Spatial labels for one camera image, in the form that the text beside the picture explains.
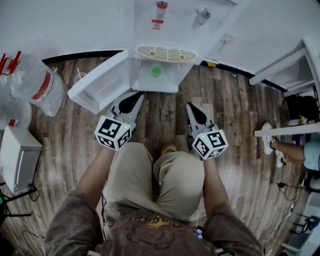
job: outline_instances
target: ventilation grille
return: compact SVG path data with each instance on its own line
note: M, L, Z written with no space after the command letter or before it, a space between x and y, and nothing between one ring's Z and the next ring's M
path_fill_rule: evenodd
M190 50L160 46L141 45L136 49L136 52L143 57L163 62L192 62L197 58L197 55Z

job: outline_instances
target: brown t-shirt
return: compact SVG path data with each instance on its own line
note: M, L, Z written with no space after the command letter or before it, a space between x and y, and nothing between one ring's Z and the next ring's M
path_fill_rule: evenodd
M227 204L213 209L203 239L181 222L147 209L107 203L106 214L112 227L103 240L96 210L82 194L69 191L47 231L45 255L86 256L88 251L101 256L263 255L255 236Z

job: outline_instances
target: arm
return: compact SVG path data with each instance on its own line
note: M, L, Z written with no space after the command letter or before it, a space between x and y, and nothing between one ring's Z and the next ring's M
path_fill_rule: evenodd
M207 221L203 237L215 247L237 256L262 256L261 245L233 213L213 158L204 160L203 199Z
M209 217L214 207L229 203L228 195L217 171L216 162L213 158L203 161L204 163L204 183L203 199L207 217Z
M108 178L115 151L103 147L83 174L76 190L68 192L44 239L46 256L86 256L102 244L96 207Z
M114 150L103 147L76 186L75 191L83 194L93 208L99 203L114 155Z

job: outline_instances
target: baseboard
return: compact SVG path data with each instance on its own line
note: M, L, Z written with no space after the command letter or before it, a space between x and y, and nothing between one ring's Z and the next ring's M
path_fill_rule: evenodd
M121 53L122 50L99 50L99 51L87 51L87 52L78 52L78 53L71 53L71 54L66 54L66 55L61 55L61 56L56 56L56 57L51 57L51 58L46 58L43 59L43 63L48 65L48 64L52 64L52 63L57 63L57 62L66 62L66 61L71 61L71 60L78 60L78 59L88 59L88 58L99 58L99 57L112 57L118 53ZM205 67L209 67L208 63L206 61L202 61L201 66L205 66ZM245 77L248 77L249 79L254 77L255 75L247 72L247 71L243 71L241 69L229 66L229 65L225 65L225 64L221 64L218 63L216 64L216 68L221 69L221 70L225 70L225 71L229 71L235 74L239 74ZM268 80L263 80L262 83L271 86L281 92L287 92L288 90L280 87L279 85L270 82Z

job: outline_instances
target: white shoe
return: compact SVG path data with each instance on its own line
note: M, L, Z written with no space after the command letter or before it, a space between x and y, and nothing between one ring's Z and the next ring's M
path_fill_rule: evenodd
M264 125L262 126L261 130L270 130L272 129L272 126L270 123L266 122L264 123ZM262 141L263 141L263 150L264 150L264 153L266 155L270 155L274 150L270 147L270 143L271 143L271 140L272 140L272 136L261 136L262 138Z
M285 157L285 155L279 150L275 151L275 155L276 155L276 167L281 168L282 166L284 166L282 159Z

